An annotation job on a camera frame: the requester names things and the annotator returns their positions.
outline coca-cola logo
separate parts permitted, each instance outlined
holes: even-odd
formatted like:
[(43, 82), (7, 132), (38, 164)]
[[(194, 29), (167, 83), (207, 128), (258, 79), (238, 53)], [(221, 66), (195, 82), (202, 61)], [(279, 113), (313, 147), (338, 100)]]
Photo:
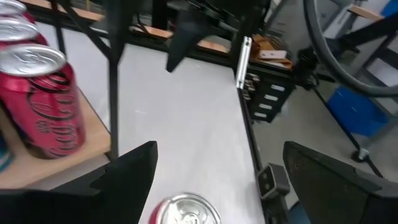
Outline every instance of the coca-cola logo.
[(43, 77), (28, 78), (30, 91), (26, 99), (32, 111), (43, 119), (36, 121), (36, 128), (42, 133), (56, 135), (58, 147), (51, 151), (62, 154), (77, 148), (76, 127), (66, 121), (77, 115), (76, 99), (71, 93), (68, 77), (57, 72)]

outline coca-cola can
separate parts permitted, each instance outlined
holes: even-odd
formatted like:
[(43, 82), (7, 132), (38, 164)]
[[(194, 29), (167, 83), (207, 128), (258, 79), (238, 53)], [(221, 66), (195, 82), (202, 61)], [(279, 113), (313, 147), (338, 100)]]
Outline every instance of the coca-cola can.
[(0, 49), (28, 43), (48, 45), (36, 25), (20, 19), (0, 19)]
[(154, 209), (149, 224), (220, 224), (216, 208), (202, 196), (182, 193), (165, 198)]
[(60, 51), (21, 44), (0, 51), (0, 97), (26, 141), (46, 159), (77, 152), (85, 141), (78, 87)]
[(26, 6), (15, 0), (0, 0), (0, 17), (27, 20), (35, 24), (35, 19), (26, 9)]

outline wooden shelf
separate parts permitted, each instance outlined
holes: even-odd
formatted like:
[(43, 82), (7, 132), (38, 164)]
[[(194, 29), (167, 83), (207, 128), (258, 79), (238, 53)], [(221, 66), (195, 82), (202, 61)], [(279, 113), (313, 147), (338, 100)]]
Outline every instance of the wooden shelf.
[(362, 8), (360, 6), (352, 5), (351, 8), (348, 9), (349, 12), (354, 13), (358, 16), (361, 16), (366, 19), (370, 19), (373, 21), (378, 21), (383, 19), (383, 16), (379, 15), (378, 13), (372, 12), (368, 9)]
[(44, 160), (31, 156), (7, 116), (0, 110), (0, 129), (14, 155), (12, 164), (0, 173), (0, 189), (22, 188), (110, 150), (110, 135), (87, 99), (80, 93), (85, 120), (86, 143), (81, 150), (62, 159)]

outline blue bin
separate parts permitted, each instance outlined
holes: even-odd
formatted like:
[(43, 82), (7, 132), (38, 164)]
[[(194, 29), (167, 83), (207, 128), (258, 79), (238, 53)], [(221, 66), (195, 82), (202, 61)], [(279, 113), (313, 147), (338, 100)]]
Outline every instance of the blue bin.
[(381, 15), (384, 17), (388, 17), (392, 16), (396, 12), (398, 12), (398, 1), (391, 0), (382, 10)]
[(376, 134), (389, 120), (368, 98), (344, 87), (335, 91), (328, 105), (348, 131), (367, 137)]

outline silver can lid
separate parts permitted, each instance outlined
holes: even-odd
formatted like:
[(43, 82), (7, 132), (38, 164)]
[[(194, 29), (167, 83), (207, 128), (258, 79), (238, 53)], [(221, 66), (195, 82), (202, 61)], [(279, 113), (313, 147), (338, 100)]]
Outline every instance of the silver can lid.
[(182, 193), (166, 199), (160, 206), (157, 224), (220, 224), (216, 208), (203, 197), (193, 193)]
[(22, 14), (26, 11), (26, 6), (15, 0), (0, 0), (0, 16)]
[(37, 26), (20, 19), (0, 19), (0, 41), (30, 40), (39, 34)]
[(0, 72), (17, 77), (48, 75), (67, 62), (62, 52), (40, 44), (7, 47), (0, 51), (0, 58)]

